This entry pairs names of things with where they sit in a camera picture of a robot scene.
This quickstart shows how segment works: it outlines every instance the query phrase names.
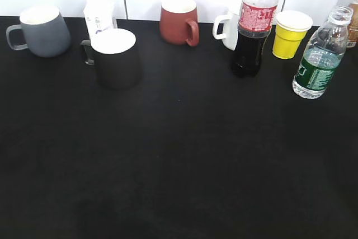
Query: gray mug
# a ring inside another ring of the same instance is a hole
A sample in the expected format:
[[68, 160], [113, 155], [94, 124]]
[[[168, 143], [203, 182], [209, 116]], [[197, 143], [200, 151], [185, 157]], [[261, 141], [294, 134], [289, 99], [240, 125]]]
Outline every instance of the gray mug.
[[[55, 57], [64, 53], [70, 46], [71, 38], [65, 21], [57, 7], [38, 6], [20, 14], [20, 25], [6, 29], [6, 39], [13, 50], [29, 49], [40, 57]], [[10, 32], [21, 29], [26, 44], [12, 45]]]

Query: white bottle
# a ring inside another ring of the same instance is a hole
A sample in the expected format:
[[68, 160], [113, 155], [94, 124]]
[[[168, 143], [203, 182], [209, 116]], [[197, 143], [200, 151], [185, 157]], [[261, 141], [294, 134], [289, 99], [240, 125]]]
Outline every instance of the white bottle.
[[83, 13], [86, 19], [89, 39], [106, 29], [117, 28], [113, 10], [114, 4], [109, 0], [87, 0]]

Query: water bottle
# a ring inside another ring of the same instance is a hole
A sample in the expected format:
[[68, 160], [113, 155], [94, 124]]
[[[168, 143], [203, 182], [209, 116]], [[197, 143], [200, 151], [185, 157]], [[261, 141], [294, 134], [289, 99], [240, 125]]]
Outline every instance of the water bottle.
[[352, 15], [350, 7], [336, 6], [310, 38], [292, 82], [300, 97], [316, 99], [325, 92], [346, 51]]
[[242, 0], [238, 40], [231, 70], [238, 77], [255, 76], [261, 67], [262, 49], [271, 32], [279, 0]]

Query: red bottle label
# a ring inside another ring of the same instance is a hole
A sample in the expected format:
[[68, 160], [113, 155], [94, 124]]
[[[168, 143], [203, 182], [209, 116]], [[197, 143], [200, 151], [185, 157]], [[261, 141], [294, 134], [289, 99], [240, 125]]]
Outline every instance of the red bottle label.
[[276, 8], [277, 5], [271, 8], [257, 8], [242, 2], [239, 24], [242, 28], [253, 32], [269, 31]]

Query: bottle cap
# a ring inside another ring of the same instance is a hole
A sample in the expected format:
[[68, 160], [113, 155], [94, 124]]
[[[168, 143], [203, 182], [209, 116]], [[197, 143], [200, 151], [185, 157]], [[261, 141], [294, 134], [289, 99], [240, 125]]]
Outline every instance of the bottle cap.
[[349, 25], [352, 15], [352, 8], [346, 6], [336, 6], [329, 14], [328, 20], [335, 25]]

